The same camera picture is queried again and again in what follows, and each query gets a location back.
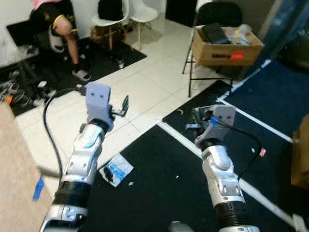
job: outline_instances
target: black cable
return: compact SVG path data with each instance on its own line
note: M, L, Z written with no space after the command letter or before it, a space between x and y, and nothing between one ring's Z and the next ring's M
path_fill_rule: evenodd
M255 140L255 141L258 143L258 145L259 145L259 148L258 148L258 150L256 150L254 157L250 160L250 162L249 162L248 165L244 168L244 170L238 175L237 180L239 181L239 180L242 178L242 176L245 174L245 172L248 170L248 168L250 167L250 165L260 156L260 153L262 152L262 149L263 149L263 147L262 147L262 142L261 142L261 140L259 140L255 135L253 135L253 134L251 134L251 133L249 133L249 132L246 132L246 131L244 131L244 130L242 130L242 129L239 129L239 128L230 126L230 125L226 124L225 122L222 122L222 121L219 121L219 120L218 120L218 123L219 123L220 125L222 125L222 126L225 126L225 127L230 128L230 129L232 129L232 130L234 130L234 131L237 131L237 132L240 132L240 133L242 133L242 134L245 134L245 135L249 136L250 138L252 138L253 140Z
M58 161L58 166L59 166L59 176L60 176L60 180L61 181L61 178L62 178L62 175L63 175L63 167L62 167L62 162L61 162L61 158L60 158L60 154L59 154L59 151L57 149L57 146L55 144L55 141L53 139L53 136L49 130L49 127L47 125L47 122L46 122L46 112L47 112L47 109L50 105L50 103L53 101L53 99L57 98L57 97L60 97L62 96L62 94L64 93L67 93L67 92L70 92L70 91L75 91L77 90L77 88L66 88L66 89L63 89L63 90L60 90L58 92L56 92L46 103L45 107L44 107L44 111L43 111L43 122L44 122L44 127L45 127L45 130L47 132L47 135L49 137L49 140L50 142L52 143L53 145L53 148L55 150L55 153L56 153L56 157L57 157L57 161Z

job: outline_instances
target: wooden chair leg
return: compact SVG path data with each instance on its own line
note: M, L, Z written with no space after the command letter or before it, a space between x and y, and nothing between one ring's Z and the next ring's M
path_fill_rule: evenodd
M141 50L141 43L140 43L140 23L138 23L138 41L139 41L139 48Z
M129 35L127 34L127 31L126 31L126 28L125 28L125 26L124 26L124 25L122 25L122 30L124 30L126 40L127 40L127 42L129 43L131 50L133 50L133 47L132 47L132 43L131 43L130 37L129 37Z
M112 27L109 28L109 46L110 46L110 50L112 51Z
M156 37L155 31L153 30L153 26L151 25L151 22L149 22L149 29L150 29L151 33L153 34L154 41L156 42L157 37Z

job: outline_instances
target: dark doorway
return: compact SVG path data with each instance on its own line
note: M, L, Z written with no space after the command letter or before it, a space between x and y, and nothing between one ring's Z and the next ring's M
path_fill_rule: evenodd
M165 18L192 27L197 0L168 0Z

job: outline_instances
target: pink shirt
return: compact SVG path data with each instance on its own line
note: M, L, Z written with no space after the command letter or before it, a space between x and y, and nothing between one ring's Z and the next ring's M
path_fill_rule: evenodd
M31 0L31 3L34 7L34 9L38 9L38 7L43 4L43 3L46 3L46 2L60 2L62 0Z

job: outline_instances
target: person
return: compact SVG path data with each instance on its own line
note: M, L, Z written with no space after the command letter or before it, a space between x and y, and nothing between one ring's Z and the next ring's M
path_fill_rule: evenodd
M70 0L31 0L36 14L43 15L49 26L51 48L58 53L64 51L61 38L66 39L69 54L74 68L73 76L81 81L90 80L90 75L82 69L79 61L79 52L74 32L77 31L74 21L74 11Z

